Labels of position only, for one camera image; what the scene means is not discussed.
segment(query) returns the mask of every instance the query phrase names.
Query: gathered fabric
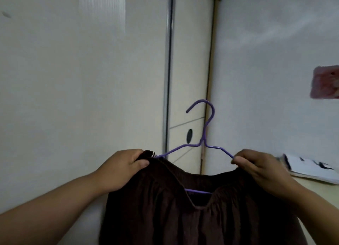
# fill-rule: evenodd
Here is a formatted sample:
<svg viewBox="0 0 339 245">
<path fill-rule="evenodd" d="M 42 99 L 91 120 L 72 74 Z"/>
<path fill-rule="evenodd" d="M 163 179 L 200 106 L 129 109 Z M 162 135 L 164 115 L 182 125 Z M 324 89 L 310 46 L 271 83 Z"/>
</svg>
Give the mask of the gathered fabric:
<svg viewBox="0 0 339 245">
<path fill-rule="evenodd" d="M 99 244 L 307 244 L 297 217 L 243 170 L 189 174 L 151 155 L 142 153 L 150 165 L 108 195 Z"/>
</svg>

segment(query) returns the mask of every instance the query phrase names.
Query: cabinet door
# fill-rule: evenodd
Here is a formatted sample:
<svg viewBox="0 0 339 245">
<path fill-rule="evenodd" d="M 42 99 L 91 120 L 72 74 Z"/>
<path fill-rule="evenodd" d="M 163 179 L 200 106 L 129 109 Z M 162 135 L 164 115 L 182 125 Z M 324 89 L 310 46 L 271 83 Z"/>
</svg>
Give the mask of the cabinet door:
<svg viewBox="0 0 339 245">
<path fill-rule="evenodd" d="M 175 0 L 169 149 L 172 148 L 172 144 L 181 145 L 182 143 L 178 143 L 179 140 L 186 143 L 187 131 L 192 122 L 196 121 L 195 125 L 203 124 L 205 104 L 198 104 L 188 114 L 186 110 L 198 99 L 206 98 L 213 4 L 214 0 Z M 194 140 L 199 141 L 201 138 L 202 124 L 194 132 Z M 186 152 L 187 150 L 182 149 L 169 159 L 180 157 Z M 189 164 L 198 164 L 198 167 L 186 169 L 189 171 L 195 169 L 194 173 L 199 173 L 197 169 L 200 170 L 200 153 L 196 160 L 188 159 L 190 156 L 197 157 L 196 154 L 187 153 L 180 160 L 187 159 Z"/>
</svg>

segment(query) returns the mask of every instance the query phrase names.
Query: finger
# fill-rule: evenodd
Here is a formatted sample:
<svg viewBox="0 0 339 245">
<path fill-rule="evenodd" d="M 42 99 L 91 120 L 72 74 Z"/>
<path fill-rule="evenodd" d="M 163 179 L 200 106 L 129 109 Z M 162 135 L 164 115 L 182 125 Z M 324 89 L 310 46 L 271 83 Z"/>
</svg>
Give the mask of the finger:
<svg viewBox="0 0 339 245">
<path fill-rule="evenodd" d="M 150 162 L 146 159 L 140 159 L 138 161 L 135 161 L 133 164 L 131 164 L 131 169 L 132 169 L 133 175 L 136 174 L 141 169 L 148 166 L 149 164 L 150 164 Z"/>
<path fill-rule="evenodd" d="M 235 156 L 231 163 L 239 166 L 241 169 L 245 170 L 251 175 L 258 172 L 258 167 L 252 164 L 246 158 Z"/>
<path fill-rule="evenodd" d="M 235 156 L 244 157 L 247 160 L 256 163 L 260 158 L 262 158 L 265 155 L 263 152 L 255 151 L 252 149 L 243 149 L 242 151 L 239 151 Z"/>
<path fill-rule="evenodd" d="M 142 149 L 140 148 L 137 148 L 137 149 L 131 149 L 130 150 L 130 160 L 129 160 L 129 163 L 133 163 L 140 155 L 141 153 L 144 152 Z"/>
</svg>

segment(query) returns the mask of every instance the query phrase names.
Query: left hand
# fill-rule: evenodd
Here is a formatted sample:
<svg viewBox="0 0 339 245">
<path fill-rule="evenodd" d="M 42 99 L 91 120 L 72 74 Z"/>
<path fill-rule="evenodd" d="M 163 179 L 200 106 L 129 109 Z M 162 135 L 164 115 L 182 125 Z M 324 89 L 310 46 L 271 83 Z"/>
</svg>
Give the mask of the left hand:
<svg viewBox="0 0 339 245">
<path fill-rule="evenodd" d="M 149 165 L 149 161 L 135 161 L 142 149 L 117 151 L 96 171 L 90 174 L 102 194 L 121 189 L 139 170 Z"/>
</svg>

